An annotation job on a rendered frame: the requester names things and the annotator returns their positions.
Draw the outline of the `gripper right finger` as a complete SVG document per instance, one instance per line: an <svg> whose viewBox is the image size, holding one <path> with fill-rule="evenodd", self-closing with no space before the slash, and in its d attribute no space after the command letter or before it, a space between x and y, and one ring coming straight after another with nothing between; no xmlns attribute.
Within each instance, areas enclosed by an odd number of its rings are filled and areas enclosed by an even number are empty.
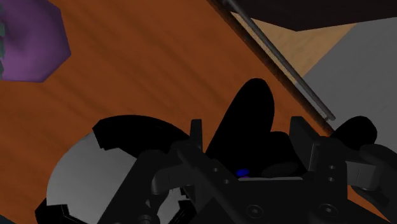
<svg viewBox="0 0 397 224"><path fill-rule="evenodd" d="M320 136L301 116L291 118L289 138L312 172L304 221L377 221L379 217L347 198L347 186L397 221L397 153L380 144L354 151L342 141Z"/></svg>

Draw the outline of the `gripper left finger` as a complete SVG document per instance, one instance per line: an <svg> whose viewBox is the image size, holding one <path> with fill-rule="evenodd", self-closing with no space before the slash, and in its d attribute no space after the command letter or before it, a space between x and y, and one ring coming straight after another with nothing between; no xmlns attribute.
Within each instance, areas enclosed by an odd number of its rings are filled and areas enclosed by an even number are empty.
<svg viewBox="0 0 397 224"><path fill-rule="evenodd" d="M230 213L205 188L205 180L181 151L202 153L202 122L192 120L190 136L174 141L168 153L146 150L120 185L98 224L161 224L157 212L169 191L182 188L186 200L166 224L236 224Z"/></svg>

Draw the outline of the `grey round plate, black rim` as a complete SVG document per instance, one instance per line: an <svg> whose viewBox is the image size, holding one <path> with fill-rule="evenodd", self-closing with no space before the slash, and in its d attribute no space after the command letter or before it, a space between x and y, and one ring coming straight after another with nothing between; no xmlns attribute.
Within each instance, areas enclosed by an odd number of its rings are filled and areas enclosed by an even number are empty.
<svg viewBox="0 0 397 224"><path fill-rule="evenodd" d="M98 224L111 199L146 149L169 151L188 134L174 125L141 115L98 121L58 161L35 210L38 224Z"/></svg>

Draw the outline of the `purple faceted pot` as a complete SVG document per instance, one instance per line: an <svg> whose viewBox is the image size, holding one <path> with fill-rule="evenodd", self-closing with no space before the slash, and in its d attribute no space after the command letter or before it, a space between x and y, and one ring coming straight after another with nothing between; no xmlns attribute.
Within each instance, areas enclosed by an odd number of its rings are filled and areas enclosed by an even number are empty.
<svg viewBox="0 0 397 224"><path fill-rule="evenodd" d="M57 6L49 0L0 0L0 80L44 82L70 56Z"/></svg>

